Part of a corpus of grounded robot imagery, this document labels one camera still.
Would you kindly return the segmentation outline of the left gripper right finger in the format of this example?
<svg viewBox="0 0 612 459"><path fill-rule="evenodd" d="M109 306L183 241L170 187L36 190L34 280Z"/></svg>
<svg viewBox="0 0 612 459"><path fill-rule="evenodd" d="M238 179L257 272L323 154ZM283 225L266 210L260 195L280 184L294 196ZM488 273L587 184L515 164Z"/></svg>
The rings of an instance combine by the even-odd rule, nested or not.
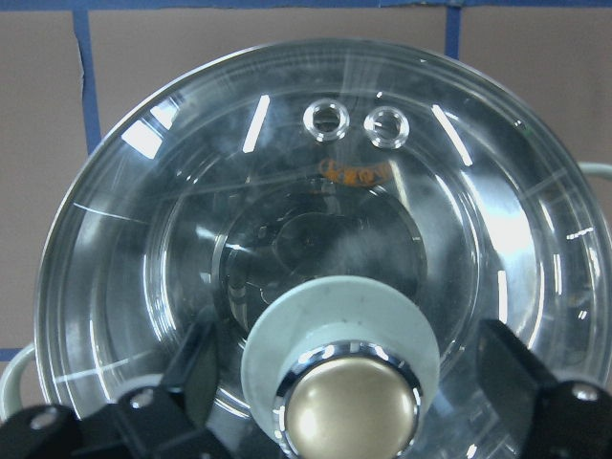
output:
<svg viewBox="0 0 612 459"><path fill-rule="evenodd" d="M463 346L429 324L441 378L416 457L610 457L611 394L595 376L562 367L498 318L472 322Z"/></svg>

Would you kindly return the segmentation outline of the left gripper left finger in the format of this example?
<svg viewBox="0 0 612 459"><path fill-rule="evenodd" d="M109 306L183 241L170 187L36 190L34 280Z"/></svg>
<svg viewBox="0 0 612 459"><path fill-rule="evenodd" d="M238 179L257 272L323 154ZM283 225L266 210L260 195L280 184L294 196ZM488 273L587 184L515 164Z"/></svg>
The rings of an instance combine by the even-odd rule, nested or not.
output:
<svg viewBox="0 0 612 459"><path fill-rule="evenodd" d="M1 427L4 458L274 458L268 438L233 444L209 418L219 381L217 328L197 320L159 382L79 418L61 404L22 408Z"/></svg>

